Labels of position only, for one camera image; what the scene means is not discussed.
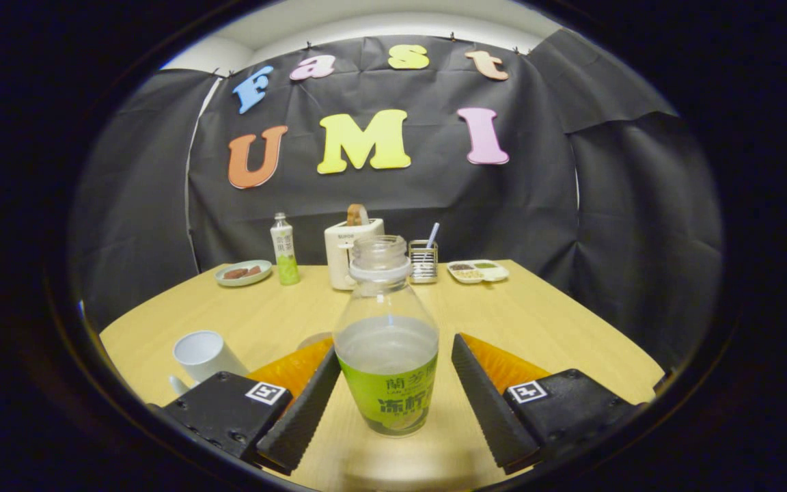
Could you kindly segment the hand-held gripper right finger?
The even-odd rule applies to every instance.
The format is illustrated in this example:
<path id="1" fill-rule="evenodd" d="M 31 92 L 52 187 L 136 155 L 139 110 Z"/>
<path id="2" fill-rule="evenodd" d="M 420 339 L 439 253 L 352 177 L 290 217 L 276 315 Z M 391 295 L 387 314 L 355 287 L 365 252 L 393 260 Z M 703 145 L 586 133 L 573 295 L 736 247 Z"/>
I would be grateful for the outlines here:
<path id="1" fill-rule="evenodd" d="M 583 450 L 642 407 L 577 368 L 550 374 L 467 333 L 455 335 L 451 361 L 506 474 Z"/>

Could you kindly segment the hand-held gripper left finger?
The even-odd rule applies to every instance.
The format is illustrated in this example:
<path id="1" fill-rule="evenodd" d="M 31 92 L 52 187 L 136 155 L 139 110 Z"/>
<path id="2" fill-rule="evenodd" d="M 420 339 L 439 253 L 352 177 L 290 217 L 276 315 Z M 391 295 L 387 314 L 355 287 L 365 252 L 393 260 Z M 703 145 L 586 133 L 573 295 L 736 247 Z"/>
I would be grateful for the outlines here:
<path id="1" fill-rule="evenodd" d="M 291 474 L 324 414 L 340 363 L 326 336 L 246 376 L 214 373 L 151 411 L 196 442 L 252 466 Z"/>

